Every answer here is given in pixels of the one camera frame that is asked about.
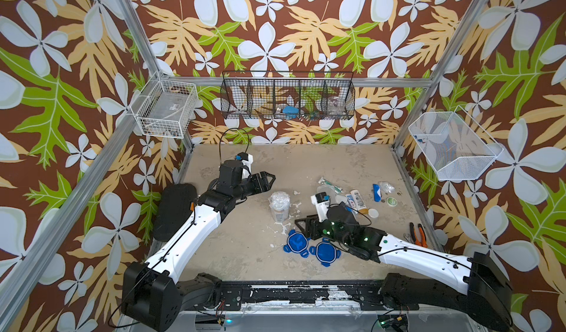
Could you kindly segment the clear jar blue lid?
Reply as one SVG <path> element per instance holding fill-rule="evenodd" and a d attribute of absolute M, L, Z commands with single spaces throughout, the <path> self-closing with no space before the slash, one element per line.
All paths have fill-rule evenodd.
<path fill-rule="evenodd" d="M 270 209 L 275 222 L 283 223 L 289 218 L 290 196 L 283 191 L 274 192 L 270 198 Z"/>

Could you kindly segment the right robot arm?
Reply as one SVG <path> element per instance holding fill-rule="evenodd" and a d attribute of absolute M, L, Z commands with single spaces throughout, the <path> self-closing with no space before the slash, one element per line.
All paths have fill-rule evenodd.
<path fill-rule="evenodd" d="M 410 278 L 389 273 L 381 283 L 378 303 L 389 308 L 432 305 L 464 312 L 493 331 L 513 326 L 509 279 L 487 255 L 451 255 L 405 242 L 383 230 L 354 222 L 324 221 L 317 216 L 296 220 L 284 246 L 302 257 L 316 255 L 328 267 L 343 252 L 364 261 L 418 273 Z"/>

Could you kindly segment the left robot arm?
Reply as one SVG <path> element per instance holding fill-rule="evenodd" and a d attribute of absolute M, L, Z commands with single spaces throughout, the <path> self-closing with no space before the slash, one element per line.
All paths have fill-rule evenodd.
<path fill-rule="evenodd" d="M 252 163 L 247 153 L 225 161 L 219 167 L 218 178 L 202 195 L 197 195 L 190 184 L 166 190 L 166 212 L 181 214 L 185 222 L 144 263 L 133 263 L 126 269 L 119 312 L 155 331 L 166 331 L 180 312 L 218 303 L 215 294 L 220 279 L 208 274 L 187 281 L 180 277 L 206 237 L 237 205 L 271 190 L 275 175 L 266 171 L 252 173 Z"/>

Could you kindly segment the white bottle orange cap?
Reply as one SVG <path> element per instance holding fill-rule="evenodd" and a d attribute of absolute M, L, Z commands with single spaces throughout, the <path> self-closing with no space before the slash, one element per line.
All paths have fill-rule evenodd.
<path fill-rule="evenodd" d="M 352 198 L 355 201 L 356 210 L 359 211 L 361 214 L 368 214 L 368 208 L 359 190 L 352 190 L 350 194 L 352 195 Z"/>

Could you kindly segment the white round cap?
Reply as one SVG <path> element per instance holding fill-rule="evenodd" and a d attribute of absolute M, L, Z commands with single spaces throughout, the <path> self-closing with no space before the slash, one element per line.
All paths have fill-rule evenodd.
<path fill-rule="evenodd" d="M 376 219 L 376 218 L 379 217 L 379 212 L 378 212 L 378 210 L 376 210 L 376 209 L 374 209 L 374 208 L 370 208 L 370 209 L 368 210 L 368 215 L 369 215 L 371 218 Z"/>

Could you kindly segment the green white toothpaste packet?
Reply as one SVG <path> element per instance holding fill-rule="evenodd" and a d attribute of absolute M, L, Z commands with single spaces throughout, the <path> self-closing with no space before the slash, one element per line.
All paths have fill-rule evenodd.
<path fill-rule="evenodd" d="M 328 186 L 329 188 L 331 188 L 336 194 L 342 194 L 343 193 L 343 189 L 340 186 L 336 186 L 335 184 L 333 184 L 332 182 L 330 182 L 329 180 L 327 180 L 325 177 L 321 177 L 320 180 L 318 181 L 318 183 L 320 185 L 323 186 Z"/>

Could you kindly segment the blue small packet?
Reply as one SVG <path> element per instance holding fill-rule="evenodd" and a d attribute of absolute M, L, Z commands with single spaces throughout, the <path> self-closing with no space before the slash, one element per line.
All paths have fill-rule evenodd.
<path fill-rule="evenodd" d="M 374 201 L 380 202 L 382 200 L 381 187 L 378 184 L 373 184 L 372 190 L 373 190 Z"/>

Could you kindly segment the green round tin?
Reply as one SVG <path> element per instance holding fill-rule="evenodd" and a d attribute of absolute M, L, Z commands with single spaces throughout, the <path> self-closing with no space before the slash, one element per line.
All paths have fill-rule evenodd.
<path fill-rule="evenodd" d="M 395 207 L 397 206 L 398 201 L 394 197 L 390 196 L 386 199 L 386 203 L 391 207 Z"/>

